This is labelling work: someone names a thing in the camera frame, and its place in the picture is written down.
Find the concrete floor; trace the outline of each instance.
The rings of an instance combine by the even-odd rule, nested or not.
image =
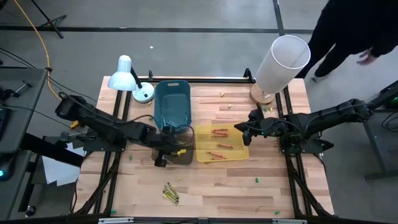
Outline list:
[[[20,1],[35,24],[45,22],[30,1]],[[62,26],[184,27],[275,29],[272,0],[37,0],[50,17],[67,14]],[[326,0],[279,0],[285,29],[313,29]],[[0,11],[0,24],[28,25],[10,1]],[[121,54],[130,55],[136,72],[146,75],[192,75],[240,77],[246,67],[256,73],[277,34],[223,33],[41,33],[49,50],[52,77],[76,91],[97,98],[104,75],[116,69]],[[310,35],[293,34],[304,40]],[[45,67],[45,55],[34,32],[0,31],[0,47]],[[367,67],[351,56],[321,83],[306,80],[313,111],[350,98],[368,100],[397,80],[398,51]],[[17,63],[4,60],[6,65]],[[54,114],[57,99],[48,88],[40,96],[37,111],[59,121]],[[35,114],[29,132],[54,136],[65,127]],[[335,143],[325,153],[328,183],[335,213],[343,218],[398,222],[398,179],[366,183],[364,175],[378,170],[370,143],[361,124],[342,124],[324,132]],[[72,187],[36,187],[31,202],[38,205],[36,217],[67,213]],[[54,202],[50,198],[59,198]],[[23,217],[15,213],[13,218]]]

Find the orange cable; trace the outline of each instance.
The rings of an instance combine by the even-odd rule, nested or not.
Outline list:
[[[44,44],[44,41],[43,41],[42,36],[41,36],[41,35],[39,34],[39,32],[37,31],[35,25],[33,25],[33,22],[29,19],[29,16],[27,16],[27,14],[26,14],[25,11],[23,10],[23,8],[18,4],[18,1],[17,1],[17,0],[14,0],[14,2],[15,2],[15,4],[17,4],[19,10],[21,10],[21,12],[22,12],[23,15],[25,16],[25,18],[29,21],[30,25],[32,26],[32,28],[35,30],[37,36],[39,37],[39,39],[40,39],[40,41],[41,41],[41,43],[42,43],[42,45],[43,45],[44,51],[45,51],[45,56],[46,56],[46,58],[47,58],[47,67],[50,68],[49,53],[47,52],[47,48],[45,47],[45,44]],[[55,97],[57,97],[59,100],[61,100],[61,98],[56,94],[56,92],[54,91],[54,89],[53,89],[52,86],[51,86],[51,83],[50,83],[50,71],[47,71],[47,85],[49,86],[49,89],[50,89],[50,91],[52,92],[52,94],[53,94]]]

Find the wooden table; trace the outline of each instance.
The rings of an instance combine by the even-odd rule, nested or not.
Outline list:
[[[116,90],[108,88],[109,77],[104,77],[97,107],[112,114]],[[239,123],[247,121],[256,108],[249,98],[251,84],[191,83],[192,125]],[[302,79],[293,80],[289,91],[294,113],[309,113],[307,93]],[[122,114],[124,102],[121,102]],[[278,117],[276,104],[273,113]],[[143,114],[153,114],[150,105],[131,100],[128,120]],[[153,124],[148,118],[141,121]],[[203,164],[194,158],[189,166],[168,165],[154,167],[152,150],[128,144],[122,153],[118,181],[113,201],[117,216],[130,217],[223,217],[223,218],[293,218],[292,199],[285,157],[279,151],[277,138],[257,137],[249,146],[249,159],[235,162]],[[78,179],[79,209],[98,185],[103,152],[95,152],[81,167]],[[326,211],[333,213],[325,171],[320,161],[311,154],[303,154],[308,188]],[[171,182],[180,195],[175,206],[162,196],[166,182]],[[108,190],[103,195],[103,206]],[[298,190],[300,208],[304,211],[302,194]]]

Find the yellow tray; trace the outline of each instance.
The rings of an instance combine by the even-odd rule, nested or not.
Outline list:
[[[217,135],[212,133],[214,129],[228,129],[222,131],[228,133],[225,138],[213,138]],[[234,128],[234,124],[209,124],[195,126],[195,142],[196,154],[199,162],[226,162],[226,161],[239,161],[249,157],[249,149],[243,144],[242,132]],[[217,144],[228,144],[233,148],[217,146]],[[212,159],[212,156],[207,152],[215,152],[221,154],[226,159]]]

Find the white desk lamp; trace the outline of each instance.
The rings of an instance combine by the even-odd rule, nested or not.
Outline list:
[[[114,90],[132,91],[132,97],[138,103],[147,103],[154,98],[154,87],[147,82],[141,83],[131,66],[127,55],[119,57],[118,70],[111,76],[108,87]]]

